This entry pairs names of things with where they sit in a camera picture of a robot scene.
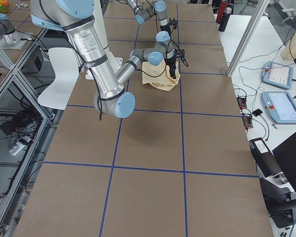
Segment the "connector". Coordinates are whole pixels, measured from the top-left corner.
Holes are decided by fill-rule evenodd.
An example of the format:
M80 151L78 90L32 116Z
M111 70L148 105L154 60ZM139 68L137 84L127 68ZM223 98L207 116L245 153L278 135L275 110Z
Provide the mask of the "connector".
M246 130L253 128L252 119L248 115L242 115L242 121Z
M239 106L239 109L246 109L247 108L247 100L246 98L243 98L243 97L237 97L237 102L238 102L238 106Z

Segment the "floor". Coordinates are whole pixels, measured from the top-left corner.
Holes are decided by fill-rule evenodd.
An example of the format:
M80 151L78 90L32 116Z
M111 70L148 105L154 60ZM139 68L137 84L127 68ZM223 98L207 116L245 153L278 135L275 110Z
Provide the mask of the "floor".
M234 14L239 14L246 3L247 0L234 0ZM274 0L270 0L270 4L272 6L267 8L266 13L269 14L270 22L272 23L281 40L284 42L293 36L295 29L291 29L291 20L288 20L285 22L285 24L281 25L282 20L287 17L287 15L281 12L281 6L278 3L274 3ZM252 15L254 10L255 8L253 7L247 7L244 10L243 15Z

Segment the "power adapter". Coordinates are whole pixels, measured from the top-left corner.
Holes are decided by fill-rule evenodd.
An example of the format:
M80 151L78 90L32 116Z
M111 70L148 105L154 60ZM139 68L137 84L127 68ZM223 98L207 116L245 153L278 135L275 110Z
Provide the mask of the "power adapter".
M263 111L262 110L260 110L260 109L257 109L257 110L254 110L253 112L252 112L252 114L254 115L254 116L259 116L259 115L261 115L263 113Z

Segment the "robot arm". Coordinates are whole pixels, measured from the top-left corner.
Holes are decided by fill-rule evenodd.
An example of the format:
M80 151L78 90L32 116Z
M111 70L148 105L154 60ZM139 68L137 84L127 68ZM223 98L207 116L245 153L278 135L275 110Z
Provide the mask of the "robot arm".
M0 39L2 37L7 44L16 44L21 40L9 18L5 14L0 13Z
M167 31L169 35L171 35L171 26L173 26L173 29L178 26L177 20L171 20L168 17L167 6L163 0L153 1L146 9L137 4L138 0L124 0L124 2L133 10L139 25L156 16L161 30Z
M32 0L31 4L33 23L66 32L83 58L98 87L94 105L101 113L117 118L130 116L135 108L135 97L125 92L124 83L143 61L158 65L163 58L173 54L169 34L160 32L153 49L135 50L130 60L115 74L93 27L94 0Z

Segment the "table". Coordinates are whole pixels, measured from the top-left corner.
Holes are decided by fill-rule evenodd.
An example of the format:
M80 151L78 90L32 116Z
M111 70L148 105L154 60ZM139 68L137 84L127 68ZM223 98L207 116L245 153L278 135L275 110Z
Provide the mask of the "table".
M190 65L179 86L156 90L136 72L133 115L99 121L80 75L15 237L272 236L212 9L168 12ZM154 45L155 21L138 27L115 1L105 25L124 60Z
M247 24L250 20L250 16L243 16L243 15L232 15L230 17L230 20L228 22L227 28L225 32L220 32L220 37L222 40L222 45L224 48L224 53L226 56L227 62L230 62L233 54L240 42L240 39L242 37L242 34L244 33ZM265 55L269 54L272 51L275 51L279 49L282 45L282 41L280 40L279 36L277 35L275 29L271 25L270 21L267 17L263 16L259 25L256 28L256 31L254 32L244 55L242 56L240 61L244 61L246 59L250 59L251 57L258 56L258 55ZM274 59L275 62L281 63L283 65L289 65L293 63L293 61L286 61L281 58L281 52L284 49L284 47L281 47L280 50L274 53L271 53L267 56L262 56L258 58L253 58L250 61L246 61L243 63L239 63L238 68L240 66L248 67L248 68L261 68L267 61L272 61ZM296 64L291 65L294 68L293 73L293 79L296 79ZM241 74L244 79L244 83L247 85L257 89L261 82L261 72L260 70L247 70L244 68L241 68ZM246 86L244 86L241 82L241 78L238 73L238 69L235 71L235 73L232 75L232 82L233 84L238 85L240 88L247 91L248 95L254 94L254 91ZM293 133L296 132L296 125L280 125L277 124L275 128L272 126L274 123L271 118L269 117L266 109L264 108L264 104L262 103L261 99L261 93L262 91L282 91L282 89L262 83L260 85L260 89L258 89L258 94L256 101L254 103L253 97L248 97L247 105L248 108L251 111L254 111L256 109L261 109L263 111L262 116L265 118L266 122L268 123L269 129L270 129L270 136L269 139L266 142L267 146L272 151L274 148L276 148L279 144L281 144L284 140L286 140L288 137L290 137ZM296 92L296 82L292 83L292 88L288 90L292 97L295 95ZM257 117L256 120L260 121L264 126L266 126L265 122L262 118ZM264 135L264 129L261 125L259 125L256 121L253 121L253 129L249 129L247 137L248 140L262 137ZM278 229L274 222L271 220L272 228L274 232L274 236L278 236L281 234L281 232L287 232L282 229ZM294 237L296 237L296 228L294 229Z

